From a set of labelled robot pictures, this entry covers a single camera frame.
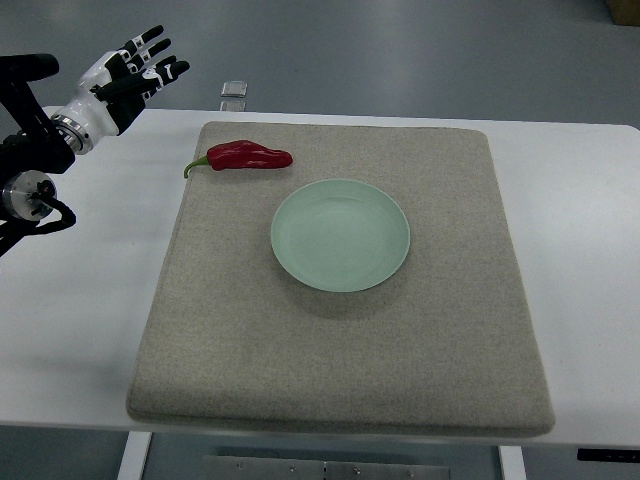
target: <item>green plate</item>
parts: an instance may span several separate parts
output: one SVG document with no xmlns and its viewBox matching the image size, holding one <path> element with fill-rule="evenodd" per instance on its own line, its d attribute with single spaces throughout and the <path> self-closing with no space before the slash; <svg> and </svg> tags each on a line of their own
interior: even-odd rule
<svg viewBox="0 0 640 480">
<path fill-rule="evenodd" d="M 386 193 L 355 180 L 321 180 L 295 191 L 271 223 L 271 245 L 284 269 L 329 292 L 384 282 L 409 251 L 409 223 Z"/>
</svg>

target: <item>robotic hand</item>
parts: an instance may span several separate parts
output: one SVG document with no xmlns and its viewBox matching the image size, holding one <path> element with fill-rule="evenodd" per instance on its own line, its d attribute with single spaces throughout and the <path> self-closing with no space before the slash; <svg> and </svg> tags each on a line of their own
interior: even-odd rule
<svg viewBox="0 0 640 480">
<path fill-rule="evenodd" d="M 51 119 L 27 82 L 56 74 L 57 60 L 48 54 L 0 57 L 0 102 L 22 129 L 0 144 L 0 256 L 25 236 L 72 226 L 75 215 L 56 198 L 47 173 L 64 173 L 76 154 L 123 133 L 153 95 L 189 69 L 175 56 L 148 65 L 171 44 L 165 39 L 148 46 L 163 31 L 159 25 L 105 53 L 82 76 L 71 102 Z M 38 225 L 53 210 L 61 218 Z"/>
<path fill-rule="evenodd" d="M 175 56 L 145 67 L 171 45 L 164 39 L 148 47 L 163 31 L 158 25 L 117 51 L 105 53 L 80 78 L 71 102 L 53 115 L 53 124 L 74 153 L 83 155 L 103 137 L 120 135 L 156 92 L 189 69 L 187 62 L 176 61 Z"/>
</svg>

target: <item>white robotic hand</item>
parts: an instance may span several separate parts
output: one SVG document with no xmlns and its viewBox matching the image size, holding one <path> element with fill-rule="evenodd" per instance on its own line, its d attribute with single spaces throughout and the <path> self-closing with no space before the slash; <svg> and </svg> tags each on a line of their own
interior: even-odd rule
<svg viewBox="0 0 640 480">
<path fill-rule="evenodd" d="M 164 39 L 147 48 L 163 31 L 158 25 L 105 53 L 82 76 L 71 102 L 51 117 L 74 153 L 83 155 L 105 136 L 123 133 L 156 92 L 189 69 L 175 56 L 145 67 L 171 45 Z"/>
</svg>

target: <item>red chili pepper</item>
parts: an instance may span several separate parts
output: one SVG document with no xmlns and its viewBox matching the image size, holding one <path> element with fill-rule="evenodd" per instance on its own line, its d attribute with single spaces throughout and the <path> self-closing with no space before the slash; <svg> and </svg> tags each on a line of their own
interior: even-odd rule
<svg viewBox="0 0 640 480">
<path fill-rule="evenodd" d="M 184 178 L 196 165 L 211 165 L 214 170 L 225 168 L 283 168 L 293 163 L 291 154 L 272 150 L 249 140 L 221 143 L 207 150 L 207 155 L 187 165 Z"/>
</svg>

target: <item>robot finger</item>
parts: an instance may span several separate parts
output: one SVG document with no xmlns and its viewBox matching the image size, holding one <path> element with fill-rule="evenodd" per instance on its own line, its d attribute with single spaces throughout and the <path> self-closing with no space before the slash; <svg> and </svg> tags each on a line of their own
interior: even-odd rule
<svg viewBox="0 0 640 480">
<path fill-rule="evenodd" d="M 129 68 L 129 72 L 138 73 L 144 64 L 151 60 L 152 57 L 157 55 L 158 53 L 166 50 L 171 45 L 171 40 L 165 38 L 164 40 L 159 41 L 152 47 L 147 48 L 146 50 L 141 50 L 136 53 L 129 63 L 127 63 L 127 67 Z"/>
<path fill-rule="evenodd" d="M 162 90 L 165 85 L 175 82 L 178 77 L 189 70 L 189 63 L 183 60 L 176 61 L 175 56 L 167 57 L 158 62 L 153 67 L 148 68 L 142 73 L 142 76 L 157 81 L 157 86 L 153 90 L 145 92 L 142 97 L 148 101 L 157 92 Z"/>
<path fill-rule="evenodd" d="M 162 32 L 164 32 L 164 27 L 162 25 L 153 27 L 152 29 L 144 32 L 142 35 L 138 35 L 137 37 L 129 40 L 118 49 L 118 53 L 125 62 L 129 62 L 131 61 L 131 57 L 133 57 L 133 55 L 135 55 L 138 50 L 145 46 L 149 42 L 149 40 L 153 40 L 157 36 L 161 35 Z"/>
<path fill-rule="evenodd" d="M 135 95 L 143 95 L 148 100 L 161 90 L 166 84 L 175 81 L 178 76 L 189 69 L 184 61 L 171 62 L 171 57 L 164 59 L 157 65 L 147 68 L 143 72 L 120 78 L 94 91 L 98 100 L 107 103 L 117 103 Z"/>
</svg>

